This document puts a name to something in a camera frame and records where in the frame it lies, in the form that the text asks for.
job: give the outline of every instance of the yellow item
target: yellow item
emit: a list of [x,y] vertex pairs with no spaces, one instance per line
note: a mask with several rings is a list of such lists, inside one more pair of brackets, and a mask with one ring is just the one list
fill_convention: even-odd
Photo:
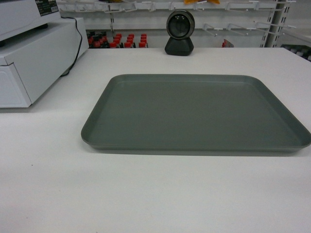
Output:
[[[191,3],[195,3],[198,2],[199,0],[184,0],[185,4],[191,4]],[[207,2],[211,2],[214,4],[220,4],[219,0],[206,0]]]

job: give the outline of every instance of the tray rim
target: tray rim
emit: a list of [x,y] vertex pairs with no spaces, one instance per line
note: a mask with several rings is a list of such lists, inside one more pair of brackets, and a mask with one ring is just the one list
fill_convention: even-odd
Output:
[[[287,115],[287,117],[290,117],[292,120],[295,121],[296,124],[299,125],[300,130],[303,131],[303,133],[305,134],[305,136],[308,138],[307,143],[304,143],[301,146],[273,146],[273,147],[239,147],[239,148],[235,148],[235,147],[196,147],[196,148],[190,148],[188,147],[180,147],[178,146],[177,148],[171,148],[171,149],[161,149],[161,148],[155,148],[155,146],[144,146],[142,147],[141,145],[126,145],[126,144],[102,144],[102,143],[93,143],[90,142],[88,140],[85,139],[84,134],[86,134],[86,131],[89,131],[89,129],[87,129],[87,125],[90,124],[89,122],[92,121],[92,118],[95,117],[94,116],[94,112],[96,111],[96,107],[98,105],[103,105],[103,103],[101,103],[102,99],[106,96],[109,95],[110,92],[113,90],[114,85],[122,83],[122,82],[136,82],[134,80],[124,80],[124,78],[128,79],[128,78],[133,78],[133,77],[143,77],[146,75],[153,75],[153,76],[157,76],[156,80],[145,80],[144,82],[176,82],[173,80],[168,80],[169,78],[176,78],[177,76],[179,76],[178,78],[184,80],[184,81],[179,81],[179,82],[189,82],[189,83],[199,83],[202,81],[189,81],[187,80],[187,76],[192,76],[191,79],[193,79],[194,77],[196,78],[200,78],[200,79],[206,79],[208,77],[214,77],[214,79],[217,79],[217,81],[214,81],[215,83],[219,83],[219,82],[224,82],[224,83],[230,83],[230,82],[226,82],[223,81],[223,79],[227,79],[227,78],[233,78],[233,77],[238,77],[240,78],[240,81],[233,81],[231,83],[243,83],[243,84],[249,84],[249,85],[254,85],[254,83],[256,83],[257,85],[260,85],[262,88],[264,88],[264,91],[266,92],[266,94],[268,93],[271,98],[273,98],[274,101],[274,105],[277,104],[282,111]],[[280,116],[282,118],[282,120],[284,121],[284,123],[288,124],[288,122],[286,122],[286,120],[283,119],[283,116]],[[121,75],[117,75],[114,76],[113,78],[110,79],[110,81],[108,82],[107,86],[105,87],[103,93],[101,94],[101,96],[99,97],[98,101],[96,102],[93,110],[91,111],[90,115],[88,116],[82,130],[81,130],[81,138],[82,140],[89,144],[90,146],[92,146],[95,149],[100,149],[100,150],[111,150],[111,151],[131,151],[131,150],[135,150],[135,151],[270,151],[270,152],[287,152],[287,151],[297,151],[300,150],[302,148],[308,147],[309,145],[311,145],[311,133],[308,131],[308,129],[290,112],[290,110],[270,91],[270,89],[259,79],[252,77],[252,76],[248,76],[248,75],[231,75],[231,74],[121,74]]]

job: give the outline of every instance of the countertop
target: countertop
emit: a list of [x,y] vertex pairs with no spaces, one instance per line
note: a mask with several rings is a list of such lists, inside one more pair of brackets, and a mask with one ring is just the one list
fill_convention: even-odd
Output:
[[261,80],[311,131],[311,63],[285,49],[88,50],[27,109],[0,109],[1,233],[311,232],[311,146],[207,156],[104,154],[81,129],[120,74]]

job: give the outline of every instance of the sticker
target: sticker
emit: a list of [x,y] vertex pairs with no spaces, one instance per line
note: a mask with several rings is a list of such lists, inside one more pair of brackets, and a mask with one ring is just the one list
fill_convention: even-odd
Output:
[[41,16],[46,16],[58,11],[56,0],[36,0],[35,2]]

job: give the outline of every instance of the plastic tray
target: plastic tray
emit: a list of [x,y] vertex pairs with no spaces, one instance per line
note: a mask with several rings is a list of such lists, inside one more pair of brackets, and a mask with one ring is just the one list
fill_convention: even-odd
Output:
[[82,139],[96,149],[295,151],[308,130],[258,79],[238,75],[129,74],[112,78]]

